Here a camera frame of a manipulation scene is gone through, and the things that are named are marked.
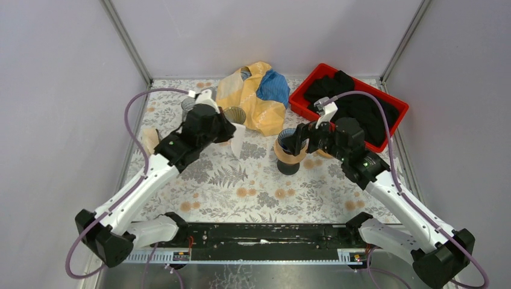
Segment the orange filter holder box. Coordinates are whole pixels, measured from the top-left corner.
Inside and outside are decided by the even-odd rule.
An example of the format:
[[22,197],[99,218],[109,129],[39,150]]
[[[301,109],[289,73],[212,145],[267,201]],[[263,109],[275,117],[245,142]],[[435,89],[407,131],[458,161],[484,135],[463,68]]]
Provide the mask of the orange filter holder box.
[[141,144],[148,156],[154,154],[155,148],[160,141],[161,137],[157,128],[145,128],[142,130]]

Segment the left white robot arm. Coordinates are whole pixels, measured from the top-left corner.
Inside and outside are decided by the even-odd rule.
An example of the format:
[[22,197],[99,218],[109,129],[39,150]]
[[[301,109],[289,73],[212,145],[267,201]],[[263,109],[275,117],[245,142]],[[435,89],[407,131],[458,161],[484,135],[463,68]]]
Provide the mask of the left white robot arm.
[[161,241],[182,246],[187,232],[175,219],[164,215],[135,222],[135,216],[157,190],[198,160],[207,146],[234,140],[243,133],[243,125],[231,123],[220,108],[194,106],[125,187],[96,210],[83,209],[75,216],[80,241],[109,268],[121,264],[135,248]]

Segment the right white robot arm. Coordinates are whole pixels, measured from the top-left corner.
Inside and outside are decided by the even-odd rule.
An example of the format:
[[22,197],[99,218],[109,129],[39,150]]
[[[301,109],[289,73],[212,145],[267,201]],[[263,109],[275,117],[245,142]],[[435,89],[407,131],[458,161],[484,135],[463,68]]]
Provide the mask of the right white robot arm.
[[364,138],[355,119],[341,118],[334,126],[302,123],[280,143],[292,155],[307,143],[308,153],[322,150],[341,161],[345,176],[379,200],[408,230],[405,234],[360,213],[348,222],[351,228],[345,233],[351,247],[376,245],[411,264],[430,288],[443,288],[469,265],[475,237],[467,229],[454,229],[414,197],[388,163],[366,148]]

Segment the dark glass carafe red rim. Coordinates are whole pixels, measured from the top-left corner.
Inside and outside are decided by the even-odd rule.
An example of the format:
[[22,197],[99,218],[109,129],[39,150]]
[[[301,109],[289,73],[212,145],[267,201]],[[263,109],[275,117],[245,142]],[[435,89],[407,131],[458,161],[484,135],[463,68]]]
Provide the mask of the dark glass carafe red rim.
[[300,163],[295,164],[287,164],[281,160],[277,161],[277,169],[280,173],[284,175],[294,175],[297,171],[299,171]]

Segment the clear glass pitcher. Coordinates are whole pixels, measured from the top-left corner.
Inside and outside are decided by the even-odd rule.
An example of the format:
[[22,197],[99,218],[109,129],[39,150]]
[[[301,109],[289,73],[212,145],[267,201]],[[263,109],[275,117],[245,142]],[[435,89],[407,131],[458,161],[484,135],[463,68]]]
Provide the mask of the clear glass pitcher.
[[191,96],[187,96],[181,102],[181,120],[184,122],[186,120],[188,112],[190,112],[195,106],[195,98]]

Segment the floral table mat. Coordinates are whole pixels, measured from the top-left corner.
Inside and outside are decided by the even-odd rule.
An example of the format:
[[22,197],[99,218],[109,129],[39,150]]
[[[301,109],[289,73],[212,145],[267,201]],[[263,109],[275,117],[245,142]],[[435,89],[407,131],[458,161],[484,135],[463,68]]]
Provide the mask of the floral table mat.
[[344,176],[337,160],[308,154],[296,174],[280,173],[274,143],[275,137],[247,130],[238,157],[229,143],[208,146],[144,204],[137,220],[175,212],[188,222],[343,223],[367,212],[397,223]]

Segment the white paper coffee filter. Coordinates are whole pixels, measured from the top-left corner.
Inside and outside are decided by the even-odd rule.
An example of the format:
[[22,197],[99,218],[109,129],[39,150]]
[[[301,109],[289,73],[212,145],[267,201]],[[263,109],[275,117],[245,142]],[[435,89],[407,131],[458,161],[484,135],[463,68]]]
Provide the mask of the white paper coffee filter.
[[233,125],[236,128],[236,130],[233,134],[233,138],[231,139],[230,147],[233,155],[236,158],[240,158],[246,127],[245,125],[241,125],[238,123],[234,123]]

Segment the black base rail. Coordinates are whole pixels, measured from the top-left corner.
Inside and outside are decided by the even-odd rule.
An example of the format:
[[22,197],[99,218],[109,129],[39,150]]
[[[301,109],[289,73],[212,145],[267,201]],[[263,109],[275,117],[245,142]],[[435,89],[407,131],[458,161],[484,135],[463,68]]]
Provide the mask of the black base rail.
[[333,261],[338,251],[367,245],[345,225],[328,223],[189,223],[171,241],[192,261]]

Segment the clear grey glass dripper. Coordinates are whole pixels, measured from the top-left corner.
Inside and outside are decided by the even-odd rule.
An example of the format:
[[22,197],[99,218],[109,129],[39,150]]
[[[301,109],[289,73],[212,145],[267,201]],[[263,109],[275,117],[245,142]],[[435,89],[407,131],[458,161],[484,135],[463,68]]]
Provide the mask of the clear grey glass dripper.
[[246,121],[246,113],[240,107],[228,107],[224,110],[224,115],[231,123],[243,125]]

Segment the black cloth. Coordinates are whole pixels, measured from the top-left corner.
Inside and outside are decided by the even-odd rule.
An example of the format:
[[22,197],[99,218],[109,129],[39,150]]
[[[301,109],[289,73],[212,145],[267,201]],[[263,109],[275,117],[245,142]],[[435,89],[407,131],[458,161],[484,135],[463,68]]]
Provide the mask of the black cloth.
[[[355,90],[354,80],[341,70],[334,76],[323,76],[312,82],[304,93],[304,99],[310,104],[307,109],[317,113],[314,103],[322,98],[332,98],[341,93]],[[365,132],[365,141],[374,146],[381,146],[386,140],[384,122],[375,102],[367,96],[352,94],[335,101],[336,114],[331,118],[334,123],[337,119],[350,117],[358,121]]]

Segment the blue cloth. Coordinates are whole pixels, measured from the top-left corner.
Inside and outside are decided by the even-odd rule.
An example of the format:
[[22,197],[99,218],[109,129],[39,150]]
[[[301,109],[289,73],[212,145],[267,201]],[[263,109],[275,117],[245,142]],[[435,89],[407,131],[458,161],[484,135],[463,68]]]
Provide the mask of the blue cloth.
[[264,101],[275,101],[282,103],[285,108],[289,107],[290,87],[285,77],[270,69],[262,78],[256,91],[259,99]]

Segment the yellow cloth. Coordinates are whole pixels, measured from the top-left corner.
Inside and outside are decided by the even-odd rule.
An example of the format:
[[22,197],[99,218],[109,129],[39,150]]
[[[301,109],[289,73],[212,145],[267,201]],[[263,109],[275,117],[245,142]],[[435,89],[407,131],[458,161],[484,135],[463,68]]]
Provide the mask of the yellow cloth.
[[216,103],[223,109],[242,108],[246,113],[244,125],[264,136],[281,132],[287,109],[282,103],[264,101],[256,95],[262,78],[270,69],[272,66],[262,61],[243,66],[220,80],[216,96]]

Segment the red plastic bin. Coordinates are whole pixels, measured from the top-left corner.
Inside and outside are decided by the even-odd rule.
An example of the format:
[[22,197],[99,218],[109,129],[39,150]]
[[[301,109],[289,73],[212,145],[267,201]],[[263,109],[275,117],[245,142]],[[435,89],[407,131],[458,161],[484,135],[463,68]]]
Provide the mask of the red plastic bin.
[[[314,113],[307,109],[310,102],[304,99],[304,93],[314,80],[320,79],[326,75],[332,77],[337,71],[338,69],[335,69],[324,63],[317,65],[316,68],[313,69],[311,74],[291,94],[289,98],[291,110],[307,120],[310,121],[317,120],[319,118],[319,114],[318,112]],[[351,78],[355,82],[354,91],[367,92],[378,99],[386,115],[389,131],[391,134],[393,134],[396,131],[402,119],[404,118],[405,114],[407,113],[409,105],[406,102],[398,98],[395,98],[357,78],[354,78],[352,76]],[[374,152],[382,152],[388,144],[388,139],[386,138],[386,140],[383,142],[381,146],[374,146],[372,144],[369,144],[367,141],[365,142],[366,146],[370,150]]]

